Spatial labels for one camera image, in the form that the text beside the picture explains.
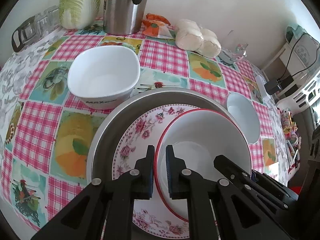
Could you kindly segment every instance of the stainless steel kettle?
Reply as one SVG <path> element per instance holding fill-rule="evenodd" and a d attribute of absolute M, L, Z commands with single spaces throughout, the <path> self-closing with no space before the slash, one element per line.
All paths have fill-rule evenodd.
<path fill-rule="evenodd" d="M 103 30 L 115 35 L 138 32 L 146 3 L 147 0 L 104 0 Z"/>

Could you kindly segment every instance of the screw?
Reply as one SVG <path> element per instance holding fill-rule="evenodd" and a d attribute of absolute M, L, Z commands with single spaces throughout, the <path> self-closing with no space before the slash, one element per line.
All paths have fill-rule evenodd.
<path fill-rule="evenodd" d="M 92 183 L 92 185 L 94 185 L 94 186 L 98 186 L 98 185 L 100 185 L 100 183 L 101 183 L 101 179 L 99 179 L 99 178 L 94 178 L 94 179 L 91 181 L 91 183 Z"/>
<path fill-rule="evenodd" d="M 132 175 L 132 176 L 137 176 L 137 175 L 139 175 L 139 173 L 140 173 L 140 171 L 137 169 L 133 169 L 130 171 L 130 175 Z"/>
<path fill-rule="evenodd" d="M 189 170 L 189 169 L 183 169 L 183 170 L 181 171 L 181 173 L 182 173 L 183 175 L 189 176 L 189 175 L 191 174 L 191 170 Z"/>
<path fill-rule="evenodd" d="M 227 179 L 220 179 L 219 183 L 221 186 L 228 186 L 229 185 L 229 180 Z"/>

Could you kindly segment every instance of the metal basin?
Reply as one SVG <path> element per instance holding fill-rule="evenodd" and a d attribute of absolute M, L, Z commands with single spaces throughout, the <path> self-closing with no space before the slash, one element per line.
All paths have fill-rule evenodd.
<path fill-rule="evenodd" d="M 140 93 L 115 108 L 98 128 L 88 154 L 86 176 L 102 181 L 111 180 L 112 160 L 116 147 L 127 128 L 145 112 L 167 104 L 188 104 L 223 113 L 234 123 L 236 120 L 213 99 L 182 88 L 159 88 Z M 132 230 L 132 239 L 159 239 L 138 227 Z"/>

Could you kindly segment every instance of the table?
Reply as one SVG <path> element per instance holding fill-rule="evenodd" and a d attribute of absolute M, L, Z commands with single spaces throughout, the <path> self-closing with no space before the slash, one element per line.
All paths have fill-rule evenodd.
<path fill-rule="evenodd" d="M 86 186 L 88 150 L 111 111 L 90 109 L 79 101 L 68 91 L 67 74 L 78 54 L 100 45 L 126 46 L 138 55 L 141 75 L 133 95 L 178 86 L 220 104 L 231 92 L 246 96 L 261 126 L 260 139 L 249 145 L 252 168 L 287 185 L 289 164 L 280 116 L 273 99 L 261 101 L 257 67 L 247 60 L 227 64 L 218 57 L 181 50 L 174 40 L 146 37 L 143 27 L 131 35 L 109 35 L 102 31 L 101 20 L 79 31 L 56 30 L 12 55 L 0 73 L 0 195 L 18 217 L 39 230 Z M 264 167 L 263 148 L 276 154 L 278 162 L 272 167 Z"/>

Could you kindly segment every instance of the white plastic bowl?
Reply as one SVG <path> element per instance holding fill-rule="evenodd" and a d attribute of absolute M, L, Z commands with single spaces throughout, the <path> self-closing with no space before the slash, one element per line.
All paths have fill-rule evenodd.
<path fill-rule="evenodd" d="M 131 49 L 100 46 L 76 57 L 68 88 L 91 108 L 112 109 L 129 98 L 139 76 L 139 59 Z"/>
<path fill-rule="evenodd" d="M 231 93 L 225 103 L 227 111 L 236 119 L 248 143 L 253 144 L 260 137 L 260 122 L 252 103 L 240 93 Z"/>
<path fill-rule="evenodd" d="M 221 113 L 193 109 L 176 117 L 164 130 L 156 148 L 155 183 L 166 207 L 177 217 L 188 219 L 187 201 L 172 200 L 168 192 L 165 149 L 173 145 L 174 155 L 185 161 L 187 168 L 205 179 L 217 181 L 224 176 L 213 166 L 218 155 L 225 155 L 251 174 L 247 141 L 238 127 Z"/>

